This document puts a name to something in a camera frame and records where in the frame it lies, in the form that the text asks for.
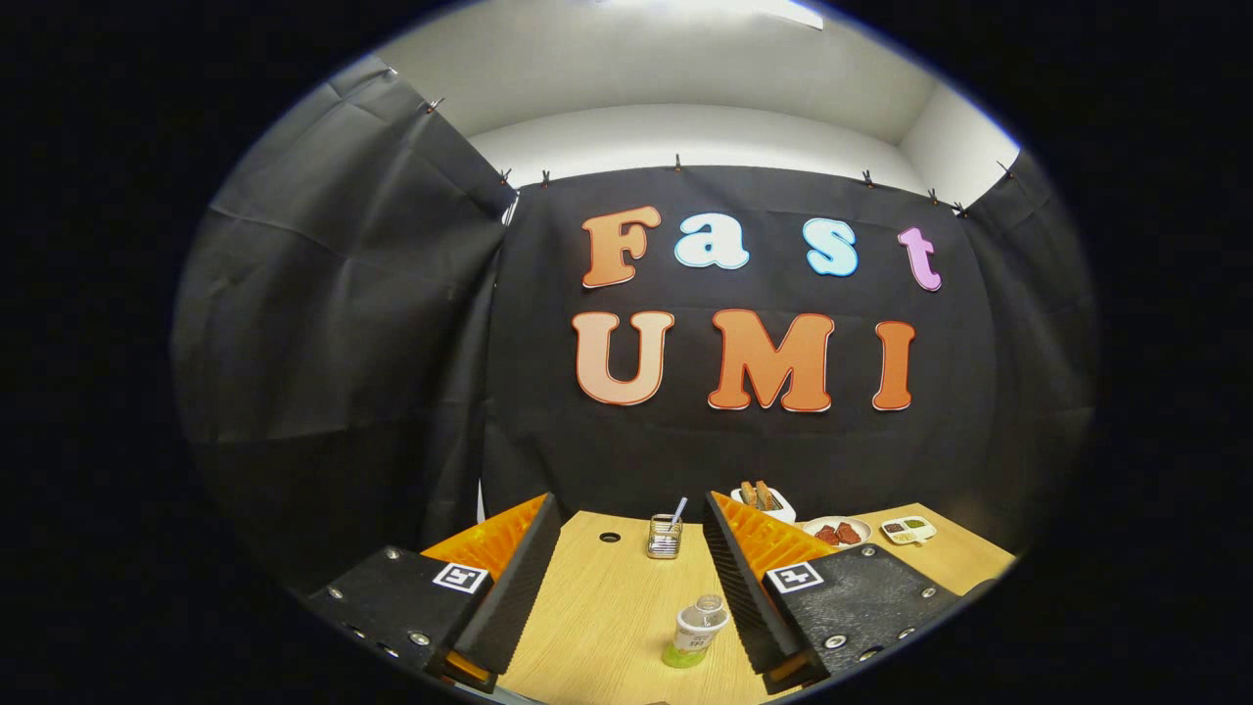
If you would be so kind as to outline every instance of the meat slice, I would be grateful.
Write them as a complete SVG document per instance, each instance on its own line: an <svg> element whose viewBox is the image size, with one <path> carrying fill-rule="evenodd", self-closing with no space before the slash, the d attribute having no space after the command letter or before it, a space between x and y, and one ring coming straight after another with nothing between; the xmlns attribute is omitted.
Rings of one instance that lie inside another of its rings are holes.
<svg viewBox="0 0 1253 705"><path fill-rule="evenodd" d="M848 522L840 522L840 528L836 530L836 537L840 540L840 543L857 543L861 541L861 536L857 535L857 530L855 530Z"/></svg>

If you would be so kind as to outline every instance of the bread slice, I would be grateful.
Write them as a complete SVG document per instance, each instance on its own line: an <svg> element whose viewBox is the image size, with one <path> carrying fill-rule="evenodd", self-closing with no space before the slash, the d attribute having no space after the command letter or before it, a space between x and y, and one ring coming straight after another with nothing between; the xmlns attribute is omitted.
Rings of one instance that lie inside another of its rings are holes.
<svg viewBox="0 0 1253 705"><path fill-rule="evenodd" d="M761 503L758 510L763 512L773 512L778 510L774 506L774 496L771 495L771 490L766 487L766 481L757 481L757 501Z"/></svg>
<svg viewBox="0 0 1253 705"><path fill-rule="evenodd" d="M757 493L753 492L753 486L748 481L739 483L739 495L744 498L744 505L748 505L753 510L759 510L757 505Z"/></svg>

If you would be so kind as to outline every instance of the white plate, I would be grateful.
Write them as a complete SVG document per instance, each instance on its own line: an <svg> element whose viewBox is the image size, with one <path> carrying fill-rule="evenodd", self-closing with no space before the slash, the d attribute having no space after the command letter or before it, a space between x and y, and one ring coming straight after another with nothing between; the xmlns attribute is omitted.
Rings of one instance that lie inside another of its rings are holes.
<svg viewBox="0 0 1253 705"><path fill-rule="evenodd" d="M862 543L866 543L866 541L870 538L871 535L870 525L867 525L861 520L855 520L852 517L818 517L817 520L806 522L802 531L809 536L817 536L817 533L822 531L822 527L829 526L831 528L840 528L841 522L848 522L848 526L853 527L853 531L857 532L857 536L861 538L861 541L858 541L857 543L841 543L834 548L852 548L853 546L861 546Z"/></svg>

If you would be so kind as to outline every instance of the pink letter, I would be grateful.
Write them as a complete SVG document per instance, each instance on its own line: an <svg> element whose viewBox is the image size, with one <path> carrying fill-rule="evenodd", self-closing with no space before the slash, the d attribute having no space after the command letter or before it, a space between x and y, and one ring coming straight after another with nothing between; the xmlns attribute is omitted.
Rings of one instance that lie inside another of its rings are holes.
<svg viewBox="0 0 1253 705"><path fill-rule="evenodd" d="M931 262L927 259L927 254L933 254L936 248L926 239L922 239L922 230L911 227L896 235L896 240L903 244L906 252L910 254L910 269L913 270L913 280L918 282L918 286L927 291L940 288L940 274L931 270Z"/></svg>

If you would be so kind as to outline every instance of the light blue letter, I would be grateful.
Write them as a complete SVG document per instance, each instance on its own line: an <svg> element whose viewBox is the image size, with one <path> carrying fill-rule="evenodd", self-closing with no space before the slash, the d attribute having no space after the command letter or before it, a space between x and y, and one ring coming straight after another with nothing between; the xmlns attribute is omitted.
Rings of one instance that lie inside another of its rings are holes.
<svg viewBox="0 0 1253 705"><path fill-rule="evenodd" d="M857 270L857 250L853 249L857 237L848 223L831 218L809 218L801 228L801 233L804 234L809 247L813 247L806 254L813 270L837 277L846 277Z"/></svg>
<svg viewBox="0 0 1253 705"><path fill-rule="evenodd" d="M698 232L708 227L708 232ZM700 213L679 223L688 233L674 245L674 257L689 267L718 264L724 269L738 269L748 263L748 250L743 245L739 220L722 213Z"/></svg>

